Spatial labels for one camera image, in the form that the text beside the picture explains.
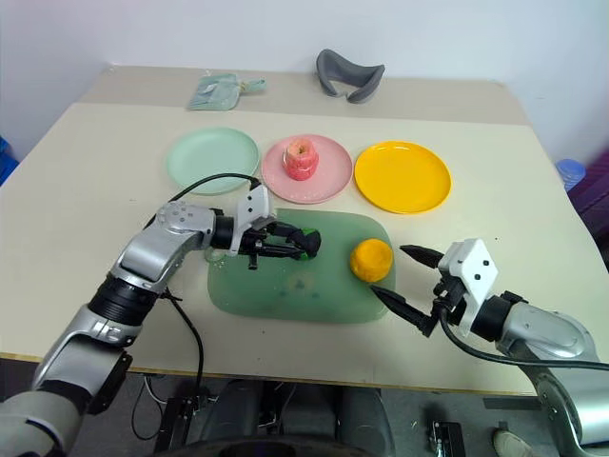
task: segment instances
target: green cutting board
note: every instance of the green cutting board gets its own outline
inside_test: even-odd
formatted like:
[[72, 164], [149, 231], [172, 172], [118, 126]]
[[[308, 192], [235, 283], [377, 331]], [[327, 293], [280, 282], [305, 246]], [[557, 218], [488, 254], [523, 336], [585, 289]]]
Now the green cutting board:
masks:
[[[246, 256], [212, 262], [207, 289], [216, 307], [244, 316], [344, 324], [372, 321], [386, 313], [368, 284], [349, 268], [351, 250], [362, 240], [379, 238], [389, 244], [378, 222], [360, 214], [302, 209], [278, 209], [277, 218], [302, 229], [317, 229], [322, 235], [317, 257], [308, 261], [261, 257], [257, 270], [247, 269]], [[393, 266], [376, 284], [394, 288]]]

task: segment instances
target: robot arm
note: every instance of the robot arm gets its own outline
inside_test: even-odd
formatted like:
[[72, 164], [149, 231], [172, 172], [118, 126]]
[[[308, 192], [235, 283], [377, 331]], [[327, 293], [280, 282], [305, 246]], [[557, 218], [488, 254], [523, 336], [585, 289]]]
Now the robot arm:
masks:
[[[285, 244], [269, 244], [268, 235]], [[206, 248], [228, 255], [310, 258], [319, 232], [304, 235], [275, 220], [268, 189], [252, 186], [236, 216], [186, 202], [169, 202], [125, 247], [91, 301], [82, 306], [38, 366], [32, 390], [0, 405], [0, 456], [64, 455], [84, 413], [108, 408], [122, 385], [131, 346], [148, 312], [186, 254]]]
[[[609, 456], [609, 367], [599, 363], [592, 336], [582, 324], [533, 307], [512, 292], [491, 295], [497, 269], [480, 239], [454, 243], [446, 254], [418, 246], [401, 249], [437, 268], [442, 279], [434, 288], [431, 315], [390, 290], [372, 286], [389, 309], [425, 336], [440, 322], [451, 341], [471, 355], [520, 367], [540, 397], [560, 455]], [[458, 326], [463, 337], [473, 332], [494, 342], [507, 357], [471, 348], [449, 324]]]

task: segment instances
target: beige tabletop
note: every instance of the beige tabletop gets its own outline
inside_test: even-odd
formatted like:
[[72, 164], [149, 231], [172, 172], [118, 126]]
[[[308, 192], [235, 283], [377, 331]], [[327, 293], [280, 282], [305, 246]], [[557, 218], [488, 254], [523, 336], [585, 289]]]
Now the beige tabletop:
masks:
[[[606, 319], [599, 318], [606, 316], [609, 296], [606, 270], [552, 163], [503, 86], [387, 79], [369, 104], [353, 106], [321, 94], [309, 76], [264, 73], [267, 93], [242, 97], [235, 110], [186, 111], [201, 74], [106, 72], [0, 188], [0, 355], [36, 360], [45, 354], [125, 243], [177, 191], [165, 170], [171, 144], [194, 129], [228, 126], [249, 134], [262, 154], [299, 132], [332, 137], [354, 159], [385, 139], [434, 150], [454, 183], [434, 211], [384, 212], [368, 204], [353, 183], [308, 208], [362, 213], [383, 224], [394, 246], [397, 292], [421, 310], [430, 310], [438, 274], [396, 247], [445, 250], [453, 241], [483, 238], [500, 270], [495, 292], [509, 289], [533, 305], [577, 317], [595, 336], [600, 358], [609, 359]], [[230, 213], [243, 191], [189, 198]], [[280, 198], [275, 205], [296, 207]], [[227, 314], [210, 303], [199, 252], [189, 254], [171, 288], [185, 299], [203, 335], [209, 374], [532, 392], [518, 369], [461, 353], [439, 329], [427, 340], [391, 313], [360, 325]], [[476, 337], [469, 341], [492, 349]], [[192, 337], [163, 301], [129, 352], [136, 368], [196, 368]]]

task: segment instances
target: shoe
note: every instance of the shoe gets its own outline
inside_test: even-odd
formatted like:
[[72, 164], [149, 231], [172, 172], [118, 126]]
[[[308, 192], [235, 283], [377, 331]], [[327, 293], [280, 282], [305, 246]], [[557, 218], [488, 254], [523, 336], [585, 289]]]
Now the shoe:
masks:
[[493, 447], [499, 457], [539, 457], [521, 438], [507, 430], [495, 430]]

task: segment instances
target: red apple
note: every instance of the red apple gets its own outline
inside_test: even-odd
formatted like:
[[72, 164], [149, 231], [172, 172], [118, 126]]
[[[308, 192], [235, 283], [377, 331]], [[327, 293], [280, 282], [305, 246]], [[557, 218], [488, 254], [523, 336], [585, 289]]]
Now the red apple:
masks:
[[284, 152], [284, 169], [296, 181], [304, 181], [313, 176], [320, 162], [320, 156], [308, 138], [297, 138]]

